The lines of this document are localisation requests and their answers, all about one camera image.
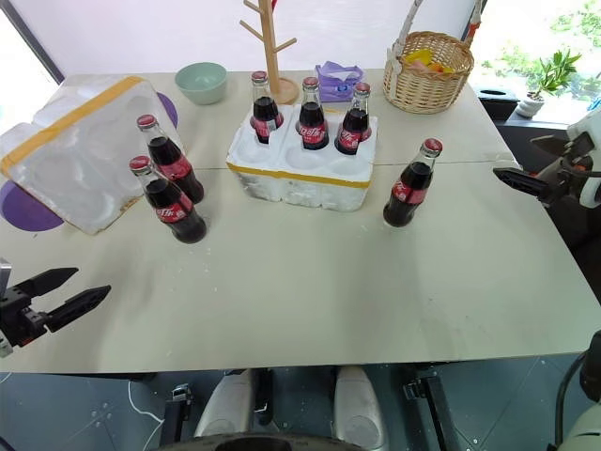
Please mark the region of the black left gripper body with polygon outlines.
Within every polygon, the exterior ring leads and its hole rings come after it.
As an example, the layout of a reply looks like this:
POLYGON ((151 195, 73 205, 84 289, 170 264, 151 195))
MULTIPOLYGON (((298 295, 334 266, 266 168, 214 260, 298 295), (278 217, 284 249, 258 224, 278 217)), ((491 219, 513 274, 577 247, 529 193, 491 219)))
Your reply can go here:
POLYGON ((48 333, 46 315, 31 308, 32 299, 38 296, 30 280, 7 288, 1 296, 1 332, 12 348, 24 347, 48 333))

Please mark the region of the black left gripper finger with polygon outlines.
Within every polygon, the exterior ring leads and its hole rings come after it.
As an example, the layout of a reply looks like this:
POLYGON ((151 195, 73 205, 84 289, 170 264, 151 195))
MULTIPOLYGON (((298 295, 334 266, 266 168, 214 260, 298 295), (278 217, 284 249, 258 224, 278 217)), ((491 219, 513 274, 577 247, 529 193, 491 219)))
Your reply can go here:
POLYGON ((55 333, 99 306, 111 291, 111 286, 89 288, 69 298, 46 314, 45 326, 55 333))
POLYGON ((18 306, 28 306, 33 298, 59 288, 77 272, 77 268, 70 267, 37 274, 13 287, 14 301, 18 306))

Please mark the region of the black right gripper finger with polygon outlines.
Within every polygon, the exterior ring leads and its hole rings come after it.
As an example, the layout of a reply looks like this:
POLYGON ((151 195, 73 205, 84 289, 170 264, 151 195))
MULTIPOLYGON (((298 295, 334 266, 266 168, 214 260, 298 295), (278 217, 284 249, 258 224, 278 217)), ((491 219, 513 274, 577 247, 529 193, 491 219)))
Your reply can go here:
POLYGON ((555 135, 544 135, 530 140, 531 144, 554 156, 563 156, 568 152, 567 140, 555 135))
POLYGON ((541 199, 547 194, 548 185, 545 181, 529 175, 514 167, 496 167, 493 174, 498 180, 510 188, 541 199))

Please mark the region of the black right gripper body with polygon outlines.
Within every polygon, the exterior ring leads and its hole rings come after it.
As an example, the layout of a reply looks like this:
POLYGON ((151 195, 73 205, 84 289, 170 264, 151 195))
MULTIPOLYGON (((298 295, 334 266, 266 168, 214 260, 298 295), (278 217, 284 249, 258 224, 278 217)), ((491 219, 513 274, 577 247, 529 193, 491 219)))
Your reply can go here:
POLYGON ((556 160, 539 173, 539 178, 548 185, 549 202, 565 195, 579 198, 588 176, 593 171, 591 136, 582 132, 576 138, 567 141, 568 152, 563 156, 555 156, 556 160))

